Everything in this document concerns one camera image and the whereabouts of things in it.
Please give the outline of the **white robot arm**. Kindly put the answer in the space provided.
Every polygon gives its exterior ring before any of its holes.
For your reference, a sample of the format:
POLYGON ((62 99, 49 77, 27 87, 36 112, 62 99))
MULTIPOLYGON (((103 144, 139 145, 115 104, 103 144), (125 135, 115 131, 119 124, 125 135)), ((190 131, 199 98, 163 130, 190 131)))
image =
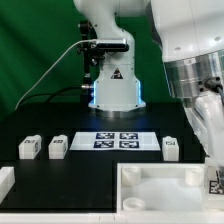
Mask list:
POLYGON ((162 50, 170 95, 216 165, 224 167, 224 0, 73 0, 105 51, 89 106, 106 112, 143 107, 134 74, 135 42, 115 18, 145 15, 162 50))

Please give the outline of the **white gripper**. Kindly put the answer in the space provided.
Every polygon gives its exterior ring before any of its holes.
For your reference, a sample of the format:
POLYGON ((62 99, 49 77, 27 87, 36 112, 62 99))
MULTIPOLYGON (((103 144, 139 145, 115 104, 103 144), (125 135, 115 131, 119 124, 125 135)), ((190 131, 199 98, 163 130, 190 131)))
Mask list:
POLYGON ((224 105, 221 97, 215 93, 197 97, 184 111, 206 154, 217 166, 224 166, 224 105))

